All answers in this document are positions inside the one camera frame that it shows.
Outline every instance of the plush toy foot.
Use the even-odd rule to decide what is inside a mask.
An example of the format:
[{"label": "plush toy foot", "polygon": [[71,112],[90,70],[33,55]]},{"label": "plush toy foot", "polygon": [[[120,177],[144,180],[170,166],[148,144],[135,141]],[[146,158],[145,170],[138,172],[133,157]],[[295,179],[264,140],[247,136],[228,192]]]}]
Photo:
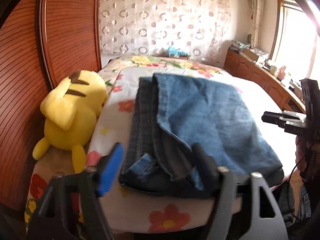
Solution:
[{"label": "plush toy foot", "polygon": [[81,145],[75,145],[71,149],[72,151],[72,164],[75,173],[83,171],[87,155],[85,154],[84,148]]},{"label": "plush toy foot", "polygon": [[35,160],[40,160],[41,157],[49,150],[50,143],[47,141],[45,137],[43,137],[33,149],[32,157]]}]

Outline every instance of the folded blue jeans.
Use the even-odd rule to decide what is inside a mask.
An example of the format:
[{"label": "folded blue jeans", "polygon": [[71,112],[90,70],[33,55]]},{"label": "folded blue jeans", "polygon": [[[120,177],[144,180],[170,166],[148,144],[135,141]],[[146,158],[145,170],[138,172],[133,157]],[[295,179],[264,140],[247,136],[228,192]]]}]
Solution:
[{"label": "folded blue jeans", "polygon": [[195,143],[237,174],[282,167],[235,87],[156,73],[140,78],[119,182],[153,195],[209,198],[185,156]]}]

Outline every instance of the yellow stuffed animal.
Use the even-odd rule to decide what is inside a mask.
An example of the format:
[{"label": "yellow stuffed animal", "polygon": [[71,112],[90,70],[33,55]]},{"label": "yellow stuffed animal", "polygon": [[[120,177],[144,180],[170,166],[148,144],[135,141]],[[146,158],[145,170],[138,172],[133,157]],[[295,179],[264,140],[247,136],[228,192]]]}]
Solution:
[{"label": "yellow stuffed animal", "polygon": [[71,150],[73,168],[81,172],[86,161],[83,146],[90,140],[107,99],[105,82],[98,73],[78,70],[63,79],[40,105],[46,117],[44,138],[33,149],[33,158],[39,160],[50,145]]}]

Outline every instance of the cabinet door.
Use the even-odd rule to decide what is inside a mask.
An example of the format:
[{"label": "cabinet door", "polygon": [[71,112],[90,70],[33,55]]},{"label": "cabinet door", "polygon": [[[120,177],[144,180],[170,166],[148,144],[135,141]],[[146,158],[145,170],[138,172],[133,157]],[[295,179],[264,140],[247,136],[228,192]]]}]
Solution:
[{"label": "cabinet door", "polygon": [[250,64],[240,61],[236,76],[242,79],[251,80],[253,75]]},{"label": "cabinet door", "polygon": [[259,69],[253,71],[251,81],[255,82],[256,84],[261,86],[263,89],[265,89],[268,85],[267,76]]},{"label": "cabinet door", "polygon": [[238,66],[239,62],[237,61],[237,58],[233,56],[231,53],[228,53],[224,69],[228,71],[231,75],[235,76],[238,70]]},{"label": "cabinet door", "polygon": [[289,98],[289,94],[284,87],[276,82],[270,82],[265,90],[273,101],[275,101],[275,103],[282,109]]}]

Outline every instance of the curtain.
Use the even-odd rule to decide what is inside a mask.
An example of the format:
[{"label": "curtain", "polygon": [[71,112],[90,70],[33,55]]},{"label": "curtain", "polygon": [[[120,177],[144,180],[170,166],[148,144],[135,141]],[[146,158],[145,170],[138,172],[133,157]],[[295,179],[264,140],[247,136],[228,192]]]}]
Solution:
[{"label": "curtain", "polygon": [[209,64],[231,21],[228,0],[100,0],[99,10],[107,57],[161,56],[173,46]]},{"label": "curtain", "polygon": [[251,36],[251,47],[258,48],[259,32],[262,22],[264,0],[252,0],[252,15],[253,15],[253,32]]}]

